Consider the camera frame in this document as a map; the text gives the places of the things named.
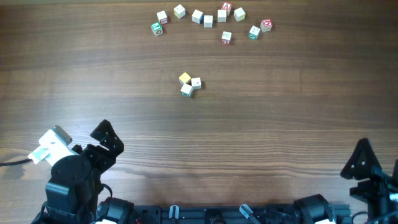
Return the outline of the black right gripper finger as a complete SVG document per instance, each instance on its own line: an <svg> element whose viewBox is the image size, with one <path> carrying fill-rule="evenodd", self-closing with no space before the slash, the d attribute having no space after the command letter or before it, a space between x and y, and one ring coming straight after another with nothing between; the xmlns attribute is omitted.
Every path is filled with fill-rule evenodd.
<svg viewBox="0 0 398 224"><path fill-rule="evenodd" d="M395 161L392 177L398 179L398 159Z"/></svg>
<svg viewBox="0 0 398 224"><path fill-rule="evenodd" d="M344 179L363 180L370 178L374 168L382 169L368 138L362 138L340 172Z"/></svg>

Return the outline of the white green wooden block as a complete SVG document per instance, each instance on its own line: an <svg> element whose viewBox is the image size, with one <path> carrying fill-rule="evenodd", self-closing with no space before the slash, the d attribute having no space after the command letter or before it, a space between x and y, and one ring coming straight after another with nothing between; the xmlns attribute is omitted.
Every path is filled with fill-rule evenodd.
<svg viewBox="0 0 398 224"><path fill-rule="evenodd" d="M181 95L190 98L193 93L193 87L189 84L184 83L180 89L180 92Z"/></svg>

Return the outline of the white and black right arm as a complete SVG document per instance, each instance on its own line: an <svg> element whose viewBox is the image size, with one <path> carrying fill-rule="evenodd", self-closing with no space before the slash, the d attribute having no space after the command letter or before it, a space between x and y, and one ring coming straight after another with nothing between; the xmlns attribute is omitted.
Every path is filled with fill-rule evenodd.
<svg viewBox="0 0 398 224"><path fill-rule="evenodd" d="M358 181L349 196L365 203L367 210L352 215L349 205L312 195L294 202L297 223L353 223L358 215L367 215L367 223L397 223L397 166L392 175L384 173L369 139L357 142L340 176Z"/></svg>

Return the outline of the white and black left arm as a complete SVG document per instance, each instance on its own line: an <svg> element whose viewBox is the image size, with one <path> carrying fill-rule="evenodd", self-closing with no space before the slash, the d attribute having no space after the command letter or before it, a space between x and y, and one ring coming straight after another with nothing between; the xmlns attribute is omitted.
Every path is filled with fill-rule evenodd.
<svg viewBox="0 0 398 224"><path fill-rule="evenodd" d="M113 196L99 202L100 193L108 188L101 182L101 175L115 164L124 144L106 119L90 136L99 142L97 146L69 148L72 138L60 126L54 126L29 154L34 164L46 160L52 166L45 186L47 199L34 223L141 222L132 202Z"/></svg>

